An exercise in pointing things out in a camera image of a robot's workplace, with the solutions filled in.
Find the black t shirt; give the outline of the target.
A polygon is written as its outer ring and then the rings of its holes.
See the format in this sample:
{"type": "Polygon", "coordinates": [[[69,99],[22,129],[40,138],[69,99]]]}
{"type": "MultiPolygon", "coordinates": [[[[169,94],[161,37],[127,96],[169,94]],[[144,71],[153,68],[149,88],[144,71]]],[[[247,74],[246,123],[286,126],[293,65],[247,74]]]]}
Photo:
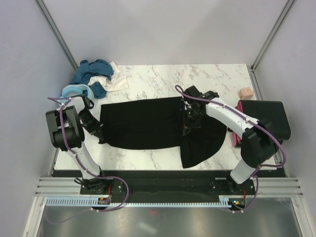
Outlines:
{"type": "Polygon", "coordinates": [[[215,155],[222,147],[227,127],[203,116],[200,127],[183,133],[181,97],[137,100],[101,105],[101,144],[130,150],[180,147],[183,168],[191,168],[215,155]]]}

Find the blue t shirt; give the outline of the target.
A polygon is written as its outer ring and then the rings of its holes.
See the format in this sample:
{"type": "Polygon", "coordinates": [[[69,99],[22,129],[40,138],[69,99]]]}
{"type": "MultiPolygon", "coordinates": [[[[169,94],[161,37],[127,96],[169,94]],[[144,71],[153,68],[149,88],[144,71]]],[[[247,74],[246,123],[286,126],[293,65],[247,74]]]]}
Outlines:
{"type": "MultiPolygon", "coordinates": [[[[88,60],[82,60],[80,66],[75,70],[70,84],[88,85],[90,79],[94,76],[105,76],[107,79],[110,79],[113,74],[112,66],[105,60],[97,59],[91,63],[88,60]]],[[[102,99],[106,97],[107,92],[99,82],[93,82],[89,87],[95,98],[102,99]]]]}

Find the black and pink drawer box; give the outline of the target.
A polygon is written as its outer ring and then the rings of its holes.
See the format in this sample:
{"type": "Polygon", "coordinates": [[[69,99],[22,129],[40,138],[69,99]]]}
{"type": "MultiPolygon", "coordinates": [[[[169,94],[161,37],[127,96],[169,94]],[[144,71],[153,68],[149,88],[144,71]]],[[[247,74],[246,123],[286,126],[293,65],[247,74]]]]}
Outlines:
{"type": "Polygon", "coordinates": [[[239,113],[256,118],[258,121],[268,122],[270,125],[267,130],[280,144],[289,140],[291,129],[282,102],[239,100],[235,109],[239,113]]]}

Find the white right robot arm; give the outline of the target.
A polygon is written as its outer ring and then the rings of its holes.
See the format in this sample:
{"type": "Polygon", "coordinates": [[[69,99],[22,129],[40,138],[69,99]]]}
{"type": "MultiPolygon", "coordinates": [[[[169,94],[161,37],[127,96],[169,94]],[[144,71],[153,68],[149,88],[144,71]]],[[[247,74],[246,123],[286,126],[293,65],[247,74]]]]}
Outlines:
{"type": "Polygon", "coordinates": [[[230,179],[226,182],[229,193],[235,195],[242,191],[244,182],[253,178],[261,167],[277,168],[286,163],[285,150],[273,134],[272,124],[268,120],[248,116],[221,98],[188,97],[183,100],[185,133],[201,127],[201,119],[208,117],[221,122],[241,138],[241,160],[230,172],[230,179]]]}

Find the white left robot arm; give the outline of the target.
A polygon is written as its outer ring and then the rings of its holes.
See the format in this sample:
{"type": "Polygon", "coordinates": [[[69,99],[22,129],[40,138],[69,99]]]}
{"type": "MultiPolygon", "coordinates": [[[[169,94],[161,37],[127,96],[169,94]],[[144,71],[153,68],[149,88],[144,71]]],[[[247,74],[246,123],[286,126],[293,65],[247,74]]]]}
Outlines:
{"type": "Polygon", "coordinates": [[[49,97],[49,100],[60,106],[45,114],[51,143],[74,160],[83,180],[88,182],[94,179],[91,183],[93,191],[104,194],[108,190],[108,181],[84,143],[84,131],[98,138],[101,143],[105,141],[103,124],[90,112],[94,102],[83,94],[66,98],[49,97]]]}

